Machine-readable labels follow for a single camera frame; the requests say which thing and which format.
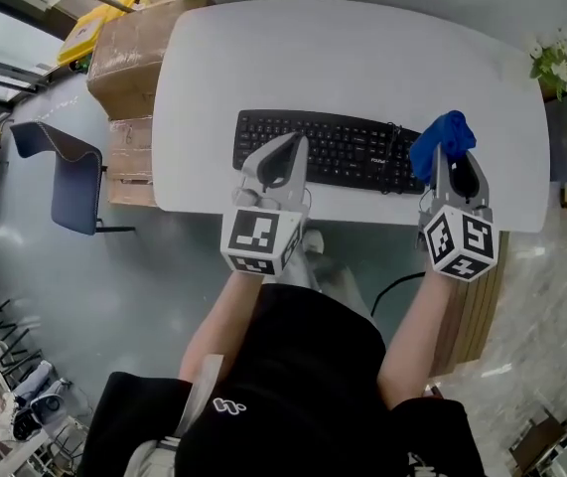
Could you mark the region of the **person's left forearm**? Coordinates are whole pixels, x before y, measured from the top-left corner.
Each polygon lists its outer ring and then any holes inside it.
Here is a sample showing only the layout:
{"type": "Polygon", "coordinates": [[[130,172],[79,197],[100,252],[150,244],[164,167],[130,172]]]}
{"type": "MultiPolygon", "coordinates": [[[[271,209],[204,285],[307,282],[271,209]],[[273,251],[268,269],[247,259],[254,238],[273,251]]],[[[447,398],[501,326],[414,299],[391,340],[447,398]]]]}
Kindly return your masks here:
{"type": "Polygon", "coordinates": [[[234,271],[191,339],[178,378],[193,383],[208,355],[222,355],[218,377],[230,372],[251,323],[263,277],[234,271]]]}

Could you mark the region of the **yellow plastic bin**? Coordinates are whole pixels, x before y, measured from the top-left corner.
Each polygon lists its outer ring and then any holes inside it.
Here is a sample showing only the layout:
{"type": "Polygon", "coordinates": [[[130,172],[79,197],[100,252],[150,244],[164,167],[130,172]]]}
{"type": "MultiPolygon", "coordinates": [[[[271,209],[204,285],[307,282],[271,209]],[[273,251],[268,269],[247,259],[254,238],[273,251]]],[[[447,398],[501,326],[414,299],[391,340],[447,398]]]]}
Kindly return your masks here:
{"type": "Polygon", "coordinates": [[[57,56],[60,68],[72,72],[88,71],[98,37],[105,24],[136,10],[140,0],[115,0],[120,7],[102,3],[81,16],[65,39],[57,56]]]}

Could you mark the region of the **person's legs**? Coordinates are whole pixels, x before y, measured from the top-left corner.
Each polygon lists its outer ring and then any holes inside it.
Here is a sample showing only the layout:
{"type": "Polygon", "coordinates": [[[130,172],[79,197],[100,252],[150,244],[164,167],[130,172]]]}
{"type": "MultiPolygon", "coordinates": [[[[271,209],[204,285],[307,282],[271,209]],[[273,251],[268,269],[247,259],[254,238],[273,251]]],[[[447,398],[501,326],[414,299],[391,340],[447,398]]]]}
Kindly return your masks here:
{"type": "Polygon", "coordinates": [[[323,254],[304,252],[302,238],[283,273],[274,283],[309,288],[340,302],[377,327],[363,301],[352,271],[343,263],[323,254]]]}

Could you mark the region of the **blue cloth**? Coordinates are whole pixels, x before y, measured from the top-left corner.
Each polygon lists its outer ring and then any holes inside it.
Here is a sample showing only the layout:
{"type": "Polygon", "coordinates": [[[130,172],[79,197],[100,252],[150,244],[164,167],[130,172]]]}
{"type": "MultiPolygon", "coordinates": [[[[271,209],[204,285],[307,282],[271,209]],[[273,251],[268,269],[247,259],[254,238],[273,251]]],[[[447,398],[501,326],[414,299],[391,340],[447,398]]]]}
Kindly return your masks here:
{"type": "Polygon", "coordinates": [[[411,145],[409,158],[413,173],[425,184],[430,183],[434,153],[439,145],[450,159],[462,158],[476,147],[477,139],[462,111],[451,110],[440,115],[411,145]]]}

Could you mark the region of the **large cardboard box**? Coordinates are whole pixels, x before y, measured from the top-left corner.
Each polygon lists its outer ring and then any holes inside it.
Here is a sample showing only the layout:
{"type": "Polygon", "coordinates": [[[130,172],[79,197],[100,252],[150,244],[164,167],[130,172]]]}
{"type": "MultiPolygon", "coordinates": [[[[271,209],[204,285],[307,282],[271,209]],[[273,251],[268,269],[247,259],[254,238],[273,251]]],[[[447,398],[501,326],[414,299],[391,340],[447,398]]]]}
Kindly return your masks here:
{"type": "Polygon", "coordinates": [[[87,90],[110,121],[153,114],[163,58],[178,18],[213,0],[170,0],[104,25],[92,54],[87,90]]]}

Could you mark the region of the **white round floor robot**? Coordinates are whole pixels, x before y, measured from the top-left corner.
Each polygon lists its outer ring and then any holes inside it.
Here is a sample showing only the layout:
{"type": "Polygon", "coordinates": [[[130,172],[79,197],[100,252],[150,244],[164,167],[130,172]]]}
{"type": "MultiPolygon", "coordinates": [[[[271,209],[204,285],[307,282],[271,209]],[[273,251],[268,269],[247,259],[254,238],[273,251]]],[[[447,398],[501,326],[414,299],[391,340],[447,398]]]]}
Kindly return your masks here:
{"type": "Polygon", "coordinates": [[[57,421],[65,408],[65,393],[72,382],[64,378],[51,381],[54,366],[42,360],[17,387],[12,390],[15,412],[12,434],[16,441],[25,442],[37,431],[57,421]]]}

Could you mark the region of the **wooden slatted crate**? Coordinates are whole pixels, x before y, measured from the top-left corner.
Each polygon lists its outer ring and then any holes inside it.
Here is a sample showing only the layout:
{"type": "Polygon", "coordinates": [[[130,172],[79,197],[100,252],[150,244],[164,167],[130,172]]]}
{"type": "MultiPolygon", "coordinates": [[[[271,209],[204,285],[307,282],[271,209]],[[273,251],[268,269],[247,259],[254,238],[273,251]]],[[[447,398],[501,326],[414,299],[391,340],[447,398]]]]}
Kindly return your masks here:
{"type": "Polygon", "coordinates": [[[473,282],[454,285],[437,340],[431,378],[450,374],[457,366],[481,357],[495,318],[508,244],[509,232],[500,232],[497,265],[473,282]]]}

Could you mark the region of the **white shoe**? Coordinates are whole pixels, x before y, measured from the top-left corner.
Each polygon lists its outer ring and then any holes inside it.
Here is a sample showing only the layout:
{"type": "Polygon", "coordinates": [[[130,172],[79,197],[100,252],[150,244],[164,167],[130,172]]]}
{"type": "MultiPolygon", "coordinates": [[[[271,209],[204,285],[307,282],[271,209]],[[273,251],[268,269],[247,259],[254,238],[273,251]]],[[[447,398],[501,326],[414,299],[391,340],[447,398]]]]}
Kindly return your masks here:
{"type": "Polygon", "coordinates": [[[322,233],[317,229],[307,229],[302,239],[302,247],[304,252],[323,254],[325,243],[322,233]]]}

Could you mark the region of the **black keyboard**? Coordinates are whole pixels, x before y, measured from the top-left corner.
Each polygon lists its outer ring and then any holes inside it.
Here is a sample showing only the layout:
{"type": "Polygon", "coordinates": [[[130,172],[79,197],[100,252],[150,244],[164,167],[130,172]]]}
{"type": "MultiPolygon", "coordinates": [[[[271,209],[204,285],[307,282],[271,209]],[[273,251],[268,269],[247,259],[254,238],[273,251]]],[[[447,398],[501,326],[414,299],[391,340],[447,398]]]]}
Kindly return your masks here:
{"type": "Polygon", "coordinates": [[[419,133],[392,122],[325,112],[245,109],[237,117],[232,167],[254,150],[292,131],[309,140],[307,180],[324,185],[420,195],[409,150],[419,133]]]}

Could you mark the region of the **person's black shirt torso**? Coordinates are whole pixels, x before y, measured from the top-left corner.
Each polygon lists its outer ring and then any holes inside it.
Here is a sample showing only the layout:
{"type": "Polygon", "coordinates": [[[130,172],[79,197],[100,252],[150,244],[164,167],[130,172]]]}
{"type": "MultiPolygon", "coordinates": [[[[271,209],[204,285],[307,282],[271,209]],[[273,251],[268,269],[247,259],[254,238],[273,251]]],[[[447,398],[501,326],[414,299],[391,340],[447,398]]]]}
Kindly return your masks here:
{"type": "Polygon", "coordinates": [[[229,374],[177,450],[177,477],[485,477],[459,402],[383,403],[384,349],[334,299],[263,286],[229,374]]]}

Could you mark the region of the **person's right forearm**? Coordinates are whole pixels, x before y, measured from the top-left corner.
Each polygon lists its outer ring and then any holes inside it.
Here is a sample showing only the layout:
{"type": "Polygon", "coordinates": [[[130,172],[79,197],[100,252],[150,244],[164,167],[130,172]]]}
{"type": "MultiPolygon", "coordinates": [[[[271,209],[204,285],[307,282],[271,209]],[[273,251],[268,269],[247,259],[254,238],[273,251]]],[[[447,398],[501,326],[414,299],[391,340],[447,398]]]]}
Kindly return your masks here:
{"type": "Polygon", "coordinates": [[[383,358],[377,384],[389,409],[421,398],[433,367],[453,281],[428,264],[418,291],[383,358]]]}

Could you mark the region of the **blue chair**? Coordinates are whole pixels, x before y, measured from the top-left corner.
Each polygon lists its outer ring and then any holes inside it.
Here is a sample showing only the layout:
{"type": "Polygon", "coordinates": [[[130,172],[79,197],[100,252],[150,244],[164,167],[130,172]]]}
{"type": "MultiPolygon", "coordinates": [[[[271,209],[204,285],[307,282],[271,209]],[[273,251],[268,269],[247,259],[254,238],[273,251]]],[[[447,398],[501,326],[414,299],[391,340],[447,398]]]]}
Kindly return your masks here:
{"type": "Polygon", "coordinates": [[[57,225],[82,234],[131,233],[130,226],[107,226],[98,216],[103,164],[100,150],[42,121],[11,126],[17,152],[27,159],[44,152],[56,155],[51,218],[57,225]]]}

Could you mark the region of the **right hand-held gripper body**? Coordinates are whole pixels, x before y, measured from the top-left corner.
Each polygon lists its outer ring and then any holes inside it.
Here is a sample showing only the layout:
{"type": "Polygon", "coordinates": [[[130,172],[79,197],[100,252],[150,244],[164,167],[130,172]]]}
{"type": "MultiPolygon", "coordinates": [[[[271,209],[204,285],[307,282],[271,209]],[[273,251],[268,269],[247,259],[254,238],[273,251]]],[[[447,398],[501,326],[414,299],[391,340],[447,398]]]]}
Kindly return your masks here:
{"type": "Polygon", "coordinates": [[[419,249],[434,271],[472,282],[497,265],[499,233],[485,198],[473,207],[433,201],[419,211],[419,249]]]}

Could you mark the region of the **small cardboard box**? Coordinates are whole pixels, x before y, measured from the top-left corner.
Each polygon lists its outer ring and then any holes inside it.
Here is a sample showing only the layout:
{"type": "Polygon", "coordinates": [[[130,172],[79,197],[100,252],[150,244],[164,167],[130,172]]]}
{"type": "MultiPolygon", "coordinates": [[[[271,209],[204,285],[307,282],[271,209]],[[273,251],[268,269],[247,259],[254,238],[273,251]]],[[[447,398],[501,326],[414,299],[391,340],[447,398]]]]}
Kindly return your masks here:
{"type": "Polygon", "coordinates": [[[106,179],[111,204],[157,206],[152,173],[152,121],[151,116],[145,116],[109,124],[106,179]]]}

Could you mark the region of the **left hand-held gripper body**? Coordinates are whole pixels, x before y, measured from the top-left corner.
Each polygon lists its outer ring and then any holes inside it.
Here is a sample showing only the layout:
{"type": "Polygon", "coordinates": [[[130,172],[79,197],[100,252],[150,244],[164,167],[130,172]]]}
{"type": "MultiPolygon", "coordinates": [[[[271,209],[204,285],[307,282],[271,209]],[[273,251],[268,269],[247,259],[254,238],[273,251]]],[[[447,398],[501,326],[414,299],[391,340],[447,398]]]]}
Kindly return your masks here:
{"type": "Polygon", "coordinates": [[[220,253],[229,268],[260,277],[307,277],[302,246],[306,189],[278,196],[237,188],[222,217],[220,253]]]}

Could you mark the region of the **white flower plant in vase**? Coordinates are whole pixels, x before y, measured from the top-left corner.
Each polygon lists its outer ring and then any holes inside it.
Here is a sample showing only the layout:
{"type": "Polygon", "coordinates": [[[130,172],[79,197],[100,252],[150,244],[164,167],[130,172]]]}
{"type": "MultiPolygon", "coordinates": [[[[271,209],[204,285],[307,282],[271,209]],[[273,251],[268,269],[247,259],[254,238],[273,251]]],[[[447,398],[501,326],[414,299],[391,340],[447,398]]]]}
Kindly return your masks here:
{"type": "Polygon", "coordinates": [[[567,96],[567,33],[558,29],[552,38],[534,39],[529,47],[530,77],[538,80],[549,96],[567,96]]]}

